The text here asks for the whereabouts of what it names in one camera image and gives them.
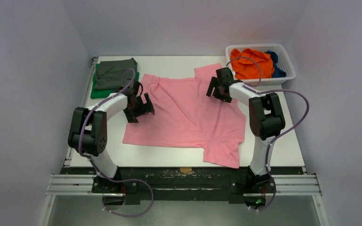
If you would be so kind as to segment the pink t shirt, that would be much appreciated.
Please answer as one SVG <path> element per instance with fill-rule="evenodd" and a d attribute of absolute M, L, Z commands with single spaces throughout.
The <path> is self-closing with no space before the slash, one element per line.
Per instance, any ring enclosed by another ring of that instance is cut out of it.
<path fill-rule="evenodd" d="M 239 168 L 246 116 L 236 100 L 227 103 L 206 94 L 220 68 L 220 64 L 195 68 L 193 78 L 183 79 L 145 74 L 141 84 L 155 112 L 127 124 L 123 143 L 202 148 L 204 162 Z"/>

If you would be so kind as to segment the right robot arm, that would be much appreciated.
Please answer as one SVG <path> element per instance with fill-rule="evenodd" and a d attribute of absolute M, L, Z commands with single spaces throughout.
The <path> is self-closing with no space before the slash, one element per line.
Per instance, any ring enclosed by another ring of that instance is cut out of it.
<path fill-rule="evenodd" d="M 272 141 L 281 134 L 286 124 L 279 96 L 274 92 L 258 91 L 241 80 L 235 80 L 228 67 L 216 70 L 206 94 L 227 103 L 236 99 L 248 106 L 249 126 L 255 136 L 255 144 L 246 186 L 250 191 L 258 191 L 271 179 Z"/>

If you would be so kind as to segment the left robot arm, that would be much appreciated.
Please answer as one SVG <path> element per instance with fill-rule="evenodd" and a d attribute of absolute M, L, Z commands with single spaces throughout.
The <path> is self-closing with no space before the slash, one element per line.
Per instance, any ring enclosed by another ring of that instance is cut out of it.
<path fill-rule="evenodd" d="M 68 135 L 68 146 L 92 164 L 97 176 L 104 178 L 103 186 L 111 193 L 130 181 L 120 179 L 119 167 L 107 151 L 107 123 L 120 112 L 124 112 L 128 123 L 138 123 L 138 117 L 155 113 L 149 94 L 143 92 L 139 81 L 130 82 L 93 106 L 75 108 Z"/>

